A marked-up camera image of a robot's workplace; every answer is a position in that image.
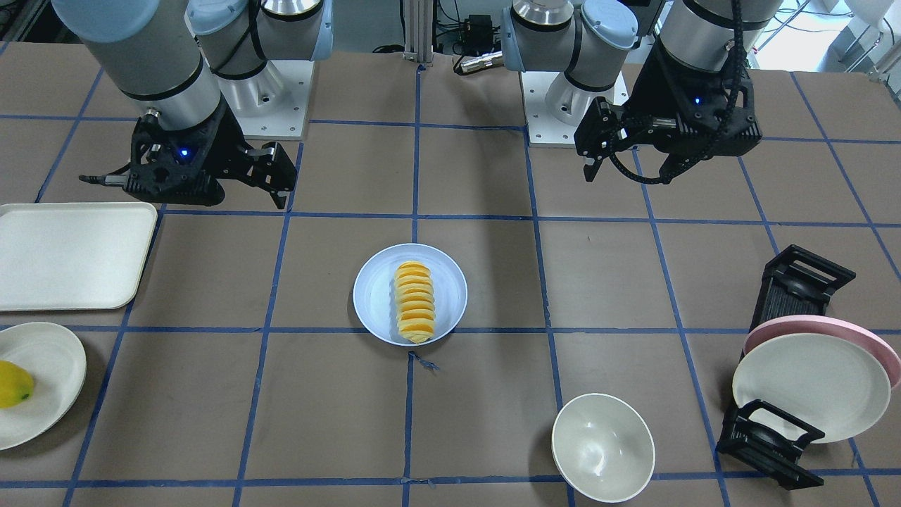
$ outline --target black dish rack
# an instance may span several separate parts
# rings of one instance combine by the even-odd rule
[[[751,329],[778,317],[825,315],[832,295],[855,276],[847,268],[790,245],[769,261],[763,271]],[[734,398],[730,400],[716,445],[718,452],[776,479],[787,490],[823,485],[822,477],[798,464],[807,445],[825,436],[820,429],[765,400],[754,400],[740,408]],[[768,411],[805,433],[797,440],[789,440],[775,429],[752,421],[751,414],[756,410]]]

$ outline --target pink plate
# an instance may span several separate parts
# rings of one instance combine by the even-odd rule
[[[754,347],[777,336],[795,333],[818,333],[849,341],[871,353],[882,364],[888,381],[895,389],[901,384],[901,358],[895,349],[867,329],[838,318],[819,315],[791,315],[768,320],[755,327],[744,342],[747,355]]]

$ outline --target plate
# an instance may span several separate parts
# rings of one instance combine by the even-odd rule
[[[754,347],[738,363],[733,396],[739,407],[762,399],[821,429],[825,444],[860,434],[888,407],[891,386],[872,354],[835,336],[795,333]],[[796,440],[803,431],[757,410],[751,420]]]
[[[421,344],[400,336],[395,321],[394,274],[406,261],[419,261],[432,271],[435,336]],[[428,244],[389,246],[363,264],[353,283],[353,308],[360,322],[382,341],[397,346],[423,346],[443,338],[463,317],[467,297],[463,271],[446,253]]]
[[[37,437],[62,418],[85,383],[85,348],[74,333],[50,322],[30,322],[0,331],[0,359],[34,378],[31,398],[0,409],[0,449]]]
[[[756,346],[776,336],[794,333],[818,333],[847,340],[876,357],[885,368],[892,389],[901,384],[901,358],[898,357],[895,349],[867,329],[838,318],[819,315],[791,315],[773,318],[751,331],[744,342],[744,353],[748,354]]]
[[[0,311],[125,305],[156,222],[146,202],[0,206]]]

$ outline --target lemon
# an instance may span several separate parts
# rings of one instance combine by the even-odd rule
[[[34,390],[34,379],[20,366],[0,361],[0,409],[28,400]]]

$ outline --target floor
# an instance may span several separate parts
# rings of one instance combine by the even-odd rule
[[[0,45],[0,76],[0,204],[130,199],[75,178],[122,165],[134,117],[84,48]],[[335,54],[287,144],[287,212],[227,183],[218,207],[160,206],[126,307],[0,314],[69,327],[88,360],[69,414],[0,452],[0,505],[588,506],[550,448],[585,392],[654,436],[627,505],[901,504],[897,396],[805,452],[824,487],[788,493],[713,451],[760,274],[789,244],[856,271],[829,315],[901,350],[901,113],[862,75],[752,76],[761,145],[643,188],[528,146],[513,73]],[[623,159],[656,173],[662,156]],[[350,300],[372,254],[410,241],[469,283],[456,330],[415,351]]]

